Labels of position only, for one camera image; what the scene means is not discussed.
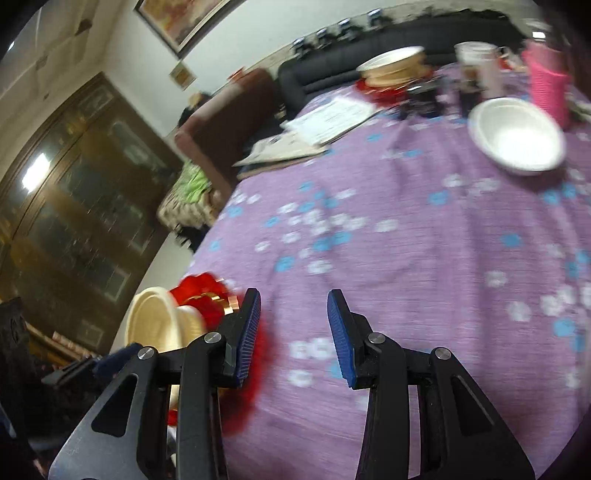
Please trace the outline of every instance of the newspaper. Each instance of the newspaper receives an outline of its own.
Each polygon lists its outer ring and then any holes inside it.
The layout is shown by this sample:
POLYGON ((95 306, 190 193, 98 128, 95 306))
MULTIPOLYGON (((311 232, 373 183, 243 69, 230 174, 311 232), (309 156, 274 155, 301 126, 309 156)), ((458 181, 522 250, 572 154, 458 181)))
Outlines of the newspaper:
POLYGON ((326 105, 284 122, 281 126, 296 132, 310 145, 326 145, 376 114, 380 109, 361 100, 335 97, 326 105))
POLYGON ((236 162, 234 166, 242 167, 253 163, 270 163, 281 160, 313 157, 327 150, 327 147, 308 145, 295 132, 285 132, 274 137, 259 140, 252 147, 251 154, 247 158, 236 162))

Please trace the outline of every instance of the stacked bowls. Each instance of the stacked bowls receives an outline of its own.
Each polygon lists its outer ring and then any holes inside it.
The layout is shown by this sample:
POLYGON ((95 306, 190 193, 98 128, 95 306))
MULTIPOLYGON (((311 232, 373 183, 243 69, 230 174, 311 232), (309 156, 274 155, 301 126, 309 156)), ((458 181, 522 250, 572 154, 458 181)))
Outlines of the stacked bowls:
POLYGON ((428 75, 423 47, 404 47, 382 53, 357 67, 373 88, 397 88, 428 75))

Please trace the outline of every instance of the green cloth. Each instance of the green cloth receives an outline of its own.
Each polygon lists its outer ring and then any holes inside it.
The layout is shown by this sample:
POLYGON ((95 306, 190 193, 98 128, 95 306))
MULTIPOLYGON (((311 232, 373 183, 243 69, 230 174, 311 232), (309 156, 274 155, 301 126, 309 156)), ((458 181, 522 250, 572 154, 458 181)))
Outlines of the green cloth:
POLYGON ((173 189, 174 194, 184 203, 196 203, 211 184, 201 168, 186 162, 173 189))

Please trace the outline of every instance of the picture frame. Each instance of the picture frame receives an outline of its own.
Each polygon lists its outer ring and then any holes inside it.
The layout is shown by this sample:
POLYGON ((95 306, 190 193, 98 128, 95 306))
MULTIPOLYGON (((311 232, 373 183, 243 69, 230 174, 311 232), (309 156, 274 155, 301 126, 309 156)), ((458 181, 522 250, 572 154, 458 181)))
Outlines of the picture frame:
POLYGON ((180 60, 244 0, 139 0, 135 11, 180 60))

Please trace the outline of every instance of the brown chair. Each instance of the brown chair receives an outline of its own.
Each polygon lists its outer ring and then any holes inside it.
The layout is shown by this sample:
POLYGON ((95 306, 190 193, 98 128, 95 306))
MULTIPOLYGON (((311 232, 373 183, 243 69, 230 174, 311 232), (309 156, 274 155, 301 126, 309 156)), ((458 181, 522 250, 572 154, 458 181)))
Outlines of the brown chair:
POLYGON ((200 107, 174 136, 179 149, 200 166, 224 203, 238 184, 243 146, 280 108, 273 78, 255 69, 229 82, 200 107))

